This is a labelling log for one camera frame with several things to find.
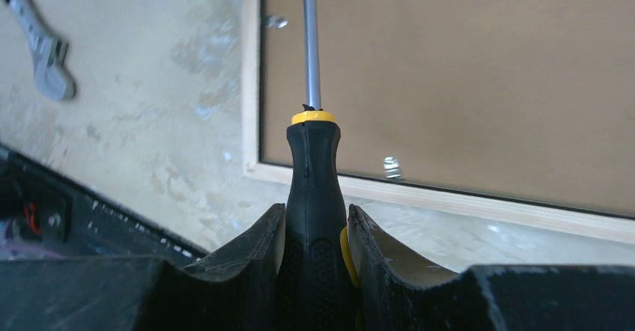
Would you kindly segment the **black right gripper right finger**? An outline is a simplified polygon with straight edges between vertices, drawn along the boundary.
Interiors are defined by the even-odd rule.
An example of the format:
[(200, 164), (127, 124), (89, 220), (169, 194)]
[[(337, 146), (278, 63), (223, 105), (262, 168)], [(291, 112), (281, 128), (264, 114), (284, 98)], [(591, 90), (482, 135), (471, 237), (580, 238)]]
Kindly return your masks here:
[(367, 330), (632, 330), (634, 269), (477, 264), (456, 273), (349, 207)]

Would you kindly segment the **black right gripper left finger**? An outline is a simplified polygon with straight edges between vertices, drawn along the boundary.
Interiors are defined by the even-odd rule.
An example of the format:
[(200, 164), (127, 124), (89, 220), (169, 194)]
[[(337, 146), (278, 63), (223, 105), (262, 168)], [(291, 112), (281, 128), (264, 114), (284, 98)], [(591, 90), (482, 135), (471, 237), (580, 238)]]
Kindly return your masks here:
[(3, 330), (271, 330), (285, 206), (188, 267), (151, 256), (1, 263)]

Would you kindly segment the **yellow black flathead screwdriver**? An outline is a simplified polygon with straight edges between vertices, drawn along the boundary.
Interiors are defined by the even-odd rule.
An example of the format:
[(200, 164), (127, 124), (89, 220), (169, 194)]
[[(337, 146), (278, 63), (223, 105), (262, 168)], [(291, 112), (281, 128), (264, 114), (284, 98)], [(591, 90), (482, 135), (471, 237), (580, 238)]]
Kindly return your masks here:
[(317, 0), (303, 0), (303, 9), (306, 103), (287, 128), (293, 165), (274, 325), (277, 330), (354, 330), (359, 293), (336, 171), (341, 130), (322, 108)]

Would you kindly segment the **black wooden picture frame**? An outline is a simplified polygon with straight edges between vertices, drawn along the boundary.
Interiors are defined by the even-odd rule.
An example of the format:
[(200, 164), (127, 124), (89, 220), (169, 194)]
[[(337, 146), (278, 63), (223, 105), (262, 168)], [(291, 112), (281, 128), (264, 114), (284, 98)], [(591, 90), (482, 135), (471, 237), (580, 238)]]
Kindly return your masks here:
[(634, 0), (317, 0), (344, 193), (634, 241)]

